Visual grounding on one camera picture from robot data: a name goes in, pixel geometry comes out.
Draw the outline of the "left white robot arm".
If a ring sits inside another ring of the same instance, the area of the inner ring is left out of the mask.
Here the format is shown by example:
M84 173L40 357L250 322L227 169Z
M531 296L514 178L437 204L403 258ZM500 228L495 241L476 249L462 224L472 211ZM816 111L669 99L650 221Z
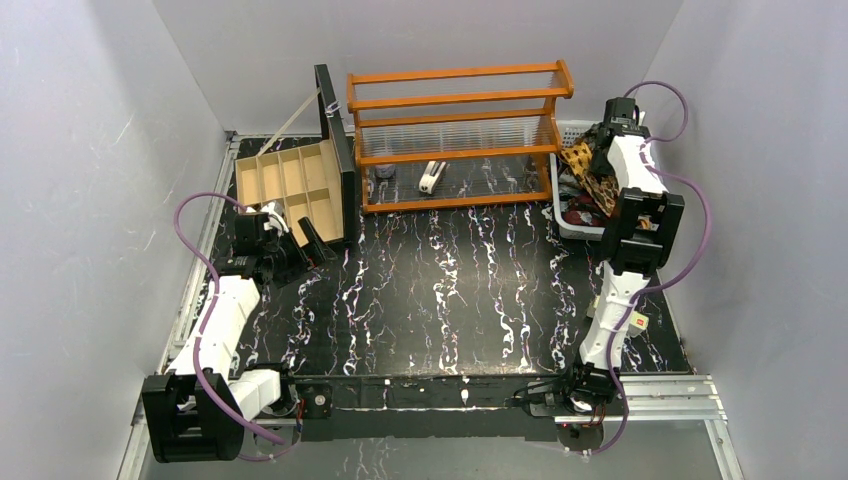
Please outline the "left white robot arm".
M234 460L242 455L246 432L282 444L256 423L262 414L292 416L302 424L309 402L289 368L257 364L233 378L231 363L262 290L300 279L328 253L308 216L291 217L272 201L241 209L227 256L200 258L210 274L207 301L176 358L164 373L146 377L141 389L158 462Z

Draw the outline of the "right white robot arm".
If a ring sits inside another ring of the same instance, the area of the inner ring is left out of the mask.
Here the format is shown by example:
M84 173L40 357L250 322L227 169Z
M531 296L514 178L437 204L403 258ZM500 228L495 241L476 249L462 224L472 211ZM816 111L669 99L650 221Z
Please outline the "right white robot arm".
M618 393L624 338L637 294L670 255L685 202L669 193L649 158L647 127L628 97L607 101L561 158L608 216L600 240L602 288L589 333L566 374L565 405L594 412Z

